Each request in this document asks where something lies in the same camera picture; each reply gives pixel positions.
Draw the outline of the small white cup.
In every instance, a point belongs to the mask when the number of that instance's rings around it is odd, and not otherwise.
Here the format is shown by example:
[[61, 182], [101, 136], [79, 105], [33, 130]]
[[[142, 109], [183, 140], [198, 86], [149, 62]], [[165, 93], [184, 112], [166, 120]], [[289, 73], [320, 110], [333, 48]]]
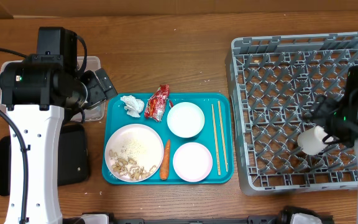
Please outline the small white cup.
[[327, 133], [321, 126], [315, 126], [302, 132], [298, 136], [297, 143], [305, 154], [316, 155], [328, 146], [323, 142], [323, 138], [326, 136]]

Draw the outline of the white bowl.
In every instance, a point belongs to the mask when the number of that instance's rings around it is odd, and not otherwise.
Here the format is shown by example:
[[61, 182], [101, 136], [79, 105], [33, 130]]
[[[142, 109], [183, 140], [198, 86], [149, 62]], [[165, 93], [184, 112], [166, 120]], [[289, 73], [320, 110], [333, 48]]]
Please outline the white bowl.
[[167, 115], [169, 130], [180, 138], [192, 138], [204, 127], [204, 113], [199, 106], [190, 102], [176, 104]]

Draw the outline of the red snack wrapper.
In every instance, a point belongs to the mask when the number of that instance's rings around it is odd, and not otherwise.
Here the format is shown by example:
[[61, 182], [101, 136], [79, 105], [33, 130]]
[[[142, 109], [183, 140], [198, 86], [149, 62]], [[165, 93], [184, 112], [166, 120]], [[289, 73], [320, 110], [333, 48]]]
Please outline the red snack wrapper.
[[148, 99], [144, 116], [161, 122], [166, 106], [173, 107], [173, 102], [168, 98], [170, 95], [169, 85], [160, 85], [157, 91]]

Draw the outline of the black plastic tray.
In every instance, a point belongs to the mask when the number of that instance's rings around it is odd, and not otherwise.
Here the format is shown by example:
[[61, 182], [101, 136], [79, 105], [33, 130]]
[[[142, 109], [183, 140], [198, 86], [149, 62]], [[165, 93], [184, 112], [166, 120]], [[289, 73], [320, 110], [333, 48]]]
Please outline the black plastic tray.
[[[0, 140], [0, 196], [10, 192], [11, 138]], [[80, 124], [63, 126], [58, 144], [58, 186], [77, 184], [90, 175], [85, 129]]]

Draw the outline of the wooden chopstick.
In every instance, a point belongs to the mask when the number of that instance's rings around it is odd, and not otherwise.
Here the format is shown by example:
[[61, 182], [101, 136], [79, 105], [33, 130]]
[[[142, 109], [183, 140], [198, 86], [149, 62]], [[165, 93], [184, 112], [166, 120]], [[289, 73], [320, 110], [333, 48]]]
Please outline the wooden chopstick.
[[217, 131], [216, 131], [216, 117], [215, 117], [215, 113], [214, 113], [214, 105], [213, 104], [211, 104], [211, 113], [212, 113], [212, 119], [213, 119], [214, 145], [215, 145], [215, 150], [216, 150], [216, 164], [217, 164], [218, 175], [221, 175], [218, 137], [217, 137]]
[[225, 165], [226, 172], [228, 172], [228, 163], [227, 163], [227, 154], [226, 154], [226, 140], [225, 140], [225, 137], [224, 137], [223, 115], [222, 115], [222, 109], [221, 109], [221, 102], [220, 101], [218, 101], [218, 112], [219, 112], [219, 122], [220, 122], [220, 128], [221, 128], [222, 144], [223, 144], [224, 165]]

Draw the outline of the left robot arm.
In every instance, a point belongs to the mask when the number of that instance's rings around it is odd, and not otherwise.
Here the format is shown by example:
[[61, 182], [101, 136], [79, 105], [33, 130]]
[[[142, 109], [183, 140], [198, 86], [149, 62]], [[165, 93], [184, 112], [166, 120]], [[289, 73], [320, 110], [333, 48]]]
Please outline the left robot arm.
[[11, 134], [7, 223], [61, 223], [58, 143], [62, 126], [114, 98], [103, 69], [77, 61], [83, 39], [62, 27], [39, 29], [36, 53], [0, 74], [2, 113]]

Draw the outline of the grey dishwasher rack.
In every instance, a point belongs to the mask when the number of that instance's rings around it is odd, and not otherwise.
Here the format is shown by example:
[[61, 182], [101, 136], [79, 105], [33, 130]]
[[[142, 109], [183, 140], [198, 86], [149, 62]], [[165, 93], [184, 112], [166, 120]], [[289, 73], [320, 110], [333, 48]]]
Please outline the grey dishwasher rack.
[[297, 144], [313, 127], [302, 120], [319, 95], [339, 100], [358, 65], [358, 32], [238, 37], [226, 58], [239, 185], [246, 195], [353, 190], [352, 149], [328, 146], [314, 156]]

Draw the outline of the teal serving tray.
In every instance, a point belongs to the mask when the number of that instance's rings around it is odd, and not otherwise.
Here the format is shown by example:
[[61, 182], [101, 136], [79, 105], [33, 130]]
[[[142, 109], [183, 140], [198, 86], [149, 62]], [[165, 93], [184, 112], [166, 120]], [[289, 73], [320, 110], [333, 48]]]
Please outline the teal serving tray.
[[102, 174], [116, 185], [223, 184], [234, 173], [231, 112], [220, 93], [171, 93], [160, 122], [106, 113]]

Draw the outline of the food scraps on plate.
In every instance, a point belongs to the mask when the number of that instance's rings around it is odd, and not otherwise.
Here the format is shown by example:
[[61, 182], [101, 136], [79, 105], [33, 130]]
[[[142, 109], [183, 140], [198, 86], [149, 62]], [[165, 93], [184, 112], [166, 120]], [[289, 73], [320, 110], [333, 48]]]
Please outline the food scraps on plate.
[[153, 152], [124, 152], [119, 154], [112, 149], [108, 150], [109, 168], [119, 178], [129, 182], [139, 182], [149, 178], [160, 164], [160, 156]]

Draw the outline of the white plate with food scraps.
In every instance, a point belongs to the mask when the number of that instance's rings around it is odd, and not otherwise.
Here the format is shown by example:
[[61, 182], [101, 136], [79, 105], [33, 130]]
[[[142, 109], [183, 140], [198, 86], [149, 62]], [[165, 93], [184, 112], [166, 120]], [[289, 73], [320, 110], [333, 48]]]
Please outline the white plate with food scraps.
[[160, 164], [158, 165], [159, 168], [163, 161], [165, 147], [161, 137], [157, 134], [157, 132], [144, 124], [128, 124], [119, 128], [111, 135], [106, 143], [104, 150], [104, 160], [109, 173], [116, 179], [123, 182], [137, 183], [125, 181], [124, 179], [119, 178], [112, 173], [111, 169], [109, 168], [110, 163], [107, 161], [108, 150], [110, 149], [117, 151], [119, 154], [123, 154], [124, 152], [141, 152], [143, 154], [153, 152], [155, 155], [160, 156]]

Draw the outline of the orange carrot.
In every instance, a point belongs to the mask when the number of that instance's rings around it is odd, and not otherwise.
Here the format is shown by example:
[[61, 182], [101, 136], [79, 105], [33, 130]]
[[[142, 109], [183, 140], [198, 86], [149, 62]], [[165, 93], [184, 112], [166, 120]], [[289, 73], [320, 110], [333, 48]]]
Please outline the orange carrot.
[[170, 146], [171, 146], [171, 141], [168, 140], [166, 145], [165, 145], [163, 161], [162, 161], [161, 166], [160, 166], [160, 179], [161, 180], [167, 180], [168, 176], [169, 176]]

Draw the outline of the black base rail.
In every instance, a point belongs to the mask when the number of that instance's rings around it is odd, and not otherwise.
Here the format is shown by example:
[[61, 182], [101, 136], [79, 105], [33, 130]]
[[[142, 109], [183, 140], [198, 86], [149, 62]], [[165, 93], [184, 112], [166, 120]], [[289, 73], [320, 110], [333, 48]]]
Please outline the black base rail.
[[246, 218], [193, 218], [145, 220], [143, 218], [116, 218], [113, 213], [91, 212], [80, 217], [64, 218], [63, 224], [334, 224], [333, 216], [319, 215], [306, 208], [286, 206], [277, 215], [250, 215]]

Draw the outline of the white tissue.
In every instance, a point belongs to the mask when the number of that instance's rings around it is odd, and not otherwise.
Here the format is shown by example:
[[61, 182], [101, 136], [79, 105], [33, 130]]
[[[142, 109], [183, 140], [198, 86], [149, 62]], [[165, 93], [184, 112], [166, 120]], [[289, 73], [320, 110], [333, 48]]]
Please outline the white tissue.
[[133, 118], [140, 118], [140, 114], [144, 109], [144, 102], [132, 95], [122, 96], [120, 100], [125, 104], [124, 109], [127, 114]]

